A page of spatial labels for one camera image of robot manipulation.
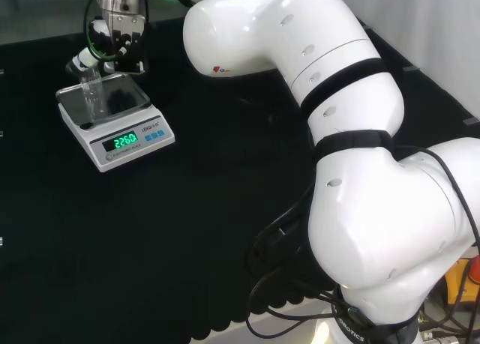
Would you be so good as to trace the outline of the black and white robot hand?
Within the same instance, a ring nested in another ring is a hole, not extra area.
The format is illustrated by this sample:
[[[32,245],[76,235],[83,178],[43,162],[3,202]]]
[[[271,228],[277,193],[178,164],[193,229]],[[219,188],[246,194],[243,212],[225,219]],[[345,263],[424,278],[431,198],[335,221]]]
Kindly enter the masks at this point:
[[[82,17],[85,48],[66,64],[66,71],[77,78],[95,66],[106,73],[144,74],[148,23],[147,0],[88,0]]]

